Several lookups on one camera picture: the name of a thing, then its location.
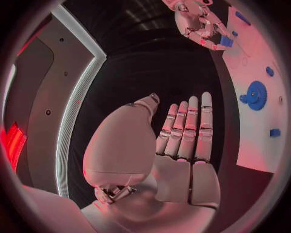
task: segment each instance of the robotic hand holding object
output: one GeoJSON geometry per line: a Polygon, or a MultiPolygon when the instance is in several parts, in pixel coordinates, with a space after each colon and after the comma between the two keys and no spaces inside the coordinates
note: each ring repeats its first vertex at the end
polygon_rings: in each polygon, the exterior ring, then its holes
{"type": "Polygon", "coordinates": [[[176,24],[182,35],[210,50],[226,49],[226,46],[209,40],[216,32],[232,38],[221,20],[207,7],[212,0],[162,1],[175,11],[176,24]]]}
{"type": "Polygon", "coordinates": [[[98,231],[202,232],[219,207],[210,93],[202,95],[199,128],[192,96],[170,106],[156,140],[150,123],[159,102],[151,94],[118,108],[88,144],[83,172],[97,200],[82,211],[98,231]]]}

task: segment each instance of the gray panel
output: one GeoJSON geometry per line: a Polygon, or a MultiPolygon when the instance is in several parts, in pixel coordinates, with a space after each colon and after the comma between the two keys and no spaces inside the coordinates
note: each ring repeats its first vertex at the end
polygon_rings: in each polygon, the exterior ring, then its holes
{"type": "Polygon", "coordinates": [[[93,55],[54,17],[38,38],[53,51],[54,63],[33,103],[28,125],[28,164],[34,187],[57,193],[58,132],[69,97],[93,55]]]}
{"type": "MultiPolygon", "coordinates": [[[[52,63],[52,51],[39,39],[35,39],[18,57],[16,75],[6,102],[4,115],[6,130],[9,130],[16,121],[19,127],[27,133],[35,95],[52,63]]],[[[17,174],[23,184],[32,185],[26,144],[19,157],[17,174]]]]}

